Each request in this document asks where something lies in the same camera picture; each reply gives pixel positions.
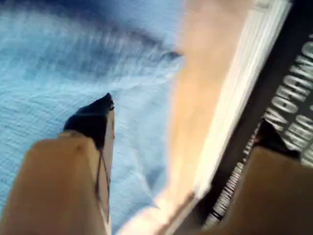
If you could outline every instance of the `wooden surface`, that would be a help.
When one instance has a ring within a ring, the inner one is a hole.
[[[186,65],[172,98],[170,181],[120,234],[155,234],[194,189],[199,158],[251,0],[187,0],[178,50]]]

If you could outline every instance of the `black book cover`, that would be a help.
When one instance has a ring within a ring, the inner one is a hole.
[[[208,227],[226,214],[258,131],[270,122],[290,149],[313,165],[313,2],[295,2],[196,210]]]

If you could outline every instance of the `white lettering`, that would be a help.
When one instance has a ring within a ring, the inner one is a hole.
[[[311,120],[310,118],[307,118],[303,115],[297,115],[296,121],[313,131],[313,120]]]
[[[298,94],[290,89],[287,89],[286,87],[284,86],[279,86],[277,91],[276,91],[276,94],[285,98],[285,99],[290,99],[290,98],[294,98],[294,99],[297,99],[297,100],[300,100],[300,101],[304,101],[306,96],[304,95],[301,95],[301,94]]]
[[[313,59],[313,42],[306,42],[302,47],[302,53]]]
[[[271,123],[276,130],[278,131],[282,131],[283,127],[278,125],[277,123],[274,123],[274,121],[286,124],[287,120],[281,116],[276,110],[272,109],[272,108],[267,108],[264,114],[264,118]]]
[[[272,99],[272,104],[277,107],[278,109],[281,109],[287,113],[291,113],[291,114],[294,114],[295,112],[297,112],[298,110],[298,107],[293,104],[292,102],[282,98],[282,97],[278,97],[278,96],[275,96],[273,99]]]
[[[294,133],[290,131],[286,131],[285,135],[289,137],[289,139],[296,145],[300,146],[302,149],[307,145],[307,141],[296,136]]]
[[[302,138],[308,141],[310,141],[313,138],[313,133],[311,131],[304,129],[302,126],[296,123],[291,124],[288,130],[294,132],[295,134],[301,136]]]
[[[297,92],[302,93],[304,95],[309,95],[310,90],[301,88],[300,85],[307,87],[309,89],[312,88],[311,82],[306,81],[304,79],[300,79],[300,78],[292,76],[292,75],[287,75],[284,77],[284,84],[295,89]]]
[[[283,140],[284,140],[285,144],[287,145],[288,149],[302,151],[302,148],[300,146],[295,145],[294,143],[291,143],[287,139],[283,139]]]

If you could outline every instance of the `blue fabric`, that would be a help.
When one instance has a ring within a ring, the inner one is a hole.
[[[0,209],[30,146],[109,92],[115,234],[166,184],[168,98],[181,57],[79,4],[0,3]]]

